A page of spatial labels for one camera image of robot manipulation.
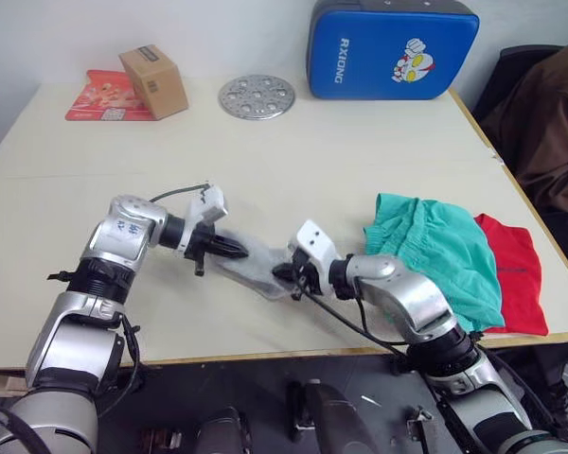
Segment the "green cloth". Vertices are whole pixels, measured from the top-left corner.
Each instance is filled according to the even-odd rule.
[[[366,253],[389,253],[442,290],[468,332],[505,326],[492,250],[480,226],[460,206],[392,194],[377,197]]]

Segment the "table edge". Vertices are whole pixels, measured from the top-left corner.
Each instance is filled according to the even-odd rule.
[[[487,348],[507,348],[546,343],[568,343],[568,333],[556,333],[548,336],[514,336],[511,338],[489,338],[479,342]],[[173,366],[179,364],[200,364],[206,362],[248,361],[255,359],[283,359],[283,358],[312,358],[312,357],[341,357],[364,355],[391,355],[391,352],[379,347],[347,347],[331,348],[326,350],[297,350],[291,352],[249,353],[243,355],[222,355],[215,357],[195,357],[176,359],[156,359],[143,361],[146,366]],[[131,367],[130,362],[122,363],[122,367]],[[23,367],[4,367],[0,372],[20,372]]]

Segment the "table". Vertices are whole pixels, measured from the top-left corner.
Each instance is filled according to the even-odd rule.
[[[225,79],[186,79],[190,109],[158,122],[67,122],[79,85],[43,85],[0,146],[0,369],[24,366],[111,197],[149,198],[209,180],[229,202],[226,228],[284,246],[306,218],[340,253],[364,249],[379,192],[456,203],[530,230],[541,258],[551,335],[488,336],[488,345],[568,341],[568,263],[454,92],[431,101],[297,100],[274,120],[244,121],[217,103]],[[188,198],[164,200],[183,215]],[[170,251],[152,250],[126,304],[148,363],[378,351],[302,300],[266,301]],[[357,317],[353,307],[338,306]]]

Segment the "cartoon sticker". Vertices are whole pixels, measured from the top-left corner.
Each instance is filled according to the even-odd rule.
[[[394,67],[394,75],[391,79],[395,82],[416,82],[423,79],[435,68],[434,58],[426,54],[425,43],[419,38],[413,38],[406,43],[404,55]]]

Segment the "blue case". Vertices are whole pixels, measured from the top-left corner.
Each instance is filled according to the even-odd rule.
[[[335,99],[431,99],[453,82],[479,19],[453,0],[322,0],[311,18],[311,92]]]

